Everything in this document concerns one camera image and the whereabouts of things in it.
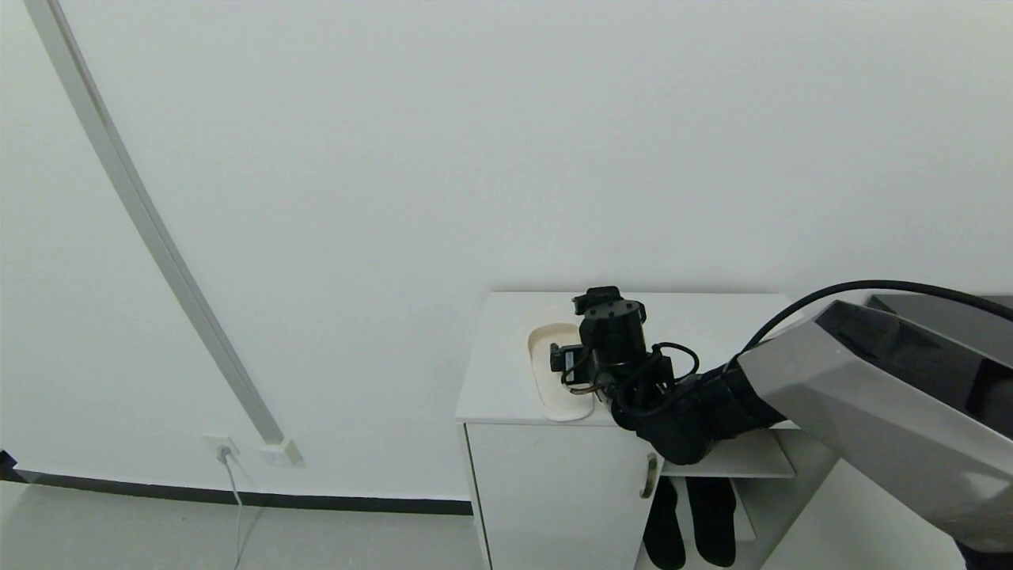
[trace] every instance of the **white wall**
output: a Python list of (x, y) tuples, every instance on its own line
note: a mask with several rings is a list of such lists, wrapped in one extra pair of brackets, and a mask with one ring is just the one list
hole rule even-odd
[(252, 457), (8, 2), (4, 444), (30, 466), (221, 487), (215, 430), (262, 490), (463, 498), (489, 290), (1013, 291), (1008, 3), (65, 9), (307, 469)]

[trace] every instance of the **black baseboard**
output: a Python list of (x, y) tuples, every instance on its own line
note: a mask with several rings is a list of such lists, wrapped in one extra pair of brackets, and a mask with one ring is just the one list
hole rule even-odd
[[(119, 481), (104, 481), (101, 479), (15, 471), (15, 465), (16, 462), (6, 452), (0, 452), (0, 480), (29, 483), (31, 485), (46, 485), (49, 487), (64, 487), (66, 489), (79, 489), (81, 491), (97, 491), (99, 493), (128, 495), (131, 497), (149, 497), (198, 503), (235, 504), (236, 502), (235, 497), (232, 496), (232, 491), (121, 483)], [(249, 492), (240, 492), (239, 496), (242, 498), (244, 505), (261, 507), (416, 514), (472, 514), (471, 503), (468, 501), (320, 497), (315, 495), (277, 495), (274, 493)]]

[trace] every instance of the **white power cord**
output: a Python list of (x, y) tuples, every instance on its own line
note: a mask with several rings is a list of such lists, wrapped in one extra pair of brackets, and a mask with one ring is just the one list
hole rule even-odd
[(236, 516), (236, 563), (233, 565), (232, 570), (239, 568), (239, 557), (242, 554), (242, 540), (240, 535), (240, 525), (243, 521), (243, 500), (239, 498), (239, 491), (236, 490), (236, 480), (232, 477), (232, 468), (229, 467), (229, 456), (232, 455), (232, 450), (229, 450), (227, 445), (220, 445), (218, 447), (218, 461), (225, 466), (225, 471), (229, 472), (229, 483), (232, 485), (232, 495), (236, 498), (236, 504), (239, 505), (239, 514)]

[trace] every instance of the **black slipper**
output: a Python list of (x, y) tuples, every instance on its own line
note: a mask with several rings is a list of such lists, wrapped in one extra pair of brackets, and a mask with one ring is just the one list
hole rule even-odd
[(697, 551), (707, 562), (727, 568), (735, 563), (735, 492), (731, 481), (687, 477)]
[(686, 545), (676, 518), (676, 488), (667, 477), (657, 480), (654, 500), (643, 530), (647, 557), (660, 570), (679, 570), (686, 565)]

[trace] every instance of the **cabinet top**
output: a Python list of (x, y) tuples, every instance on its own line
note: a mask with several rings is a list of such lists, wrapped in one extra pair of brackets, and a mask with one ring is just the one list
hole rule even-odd
[[(575, 294), (489, 294), (473, 336), (471, 358), (457, 404), (457, 420), (491, 424), (614, 426), (606, 406), (581, 420), (559, 423), (546, 418), (535, 387), (528, 336), (533, 328), (555, 322), (579, 324), (570, 300)], [(647, 308), (647, 345), (669, 341), (692, 348), (700, 370), (708, 371), (742, 350), (770, 318), (788, 306), (779, 295), (627, 294)], [(685, 365), (673, 353), (676, 376)]]

